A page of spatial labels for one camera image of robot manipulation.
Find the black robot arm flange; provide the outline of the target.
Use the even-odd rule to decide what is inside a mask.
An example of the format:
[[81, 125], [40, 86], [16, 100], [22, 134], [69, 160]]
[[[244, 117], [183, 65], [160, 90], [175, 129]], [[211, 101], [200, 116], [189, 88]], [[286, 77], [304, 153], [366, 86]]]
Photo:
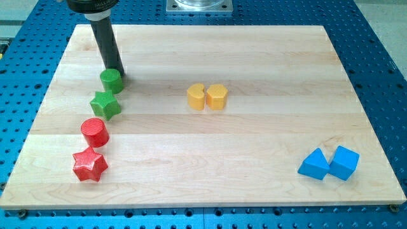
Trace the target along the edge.
[[114, 7], [119, 0], [66, 0], [68, 7], [76, 13], [100, 13]]

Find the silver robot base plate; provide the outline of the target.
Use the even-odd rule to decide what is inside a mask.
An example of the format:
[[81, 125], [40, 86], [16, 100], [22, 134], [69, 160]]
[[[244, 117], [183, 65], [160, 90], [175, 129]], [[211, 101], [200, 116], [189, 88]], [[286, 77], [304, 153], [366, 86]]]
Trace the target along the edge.
[[232, 0], [166, 0], [166, 12], [232, 12]]

